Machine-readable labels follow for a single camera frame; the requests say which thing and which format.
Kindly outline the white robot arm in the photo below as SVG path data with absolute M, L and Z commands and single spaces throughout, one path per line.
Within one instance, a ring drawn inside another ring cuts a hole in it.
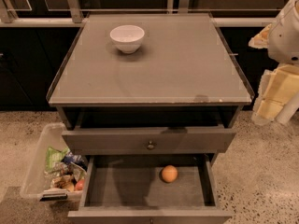
M 287 124 L 299 109 L 299 0 L 289 0 L 249 46 L 267 49 L 269 58 L 278 62 L 276 69 L 263 72 L 252 121 Z

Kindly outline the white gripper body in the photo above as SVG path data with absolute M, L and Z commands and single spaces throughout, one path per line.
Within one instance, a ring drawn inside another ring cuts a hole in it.
M 278 63 L 299 64 L 299 19 L 287 14 L 272 23 L 268 35 L 268 56 Z

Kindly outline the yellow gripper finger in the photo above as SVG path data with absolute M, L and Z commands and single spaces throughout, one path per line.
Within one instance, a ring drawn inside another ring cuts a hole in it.
M 253 106 L 252 120 L 257 125 L 276 121 L 276 117 L 291 98 L 299 92 L 299 66 L 280 63 L 273 70 L 265 70 Z
M 249 41 L 249 46 L 254 49 L 267 49 L 270 28 L 271 25 L 268 24 L 257 35 L 252 37 Z

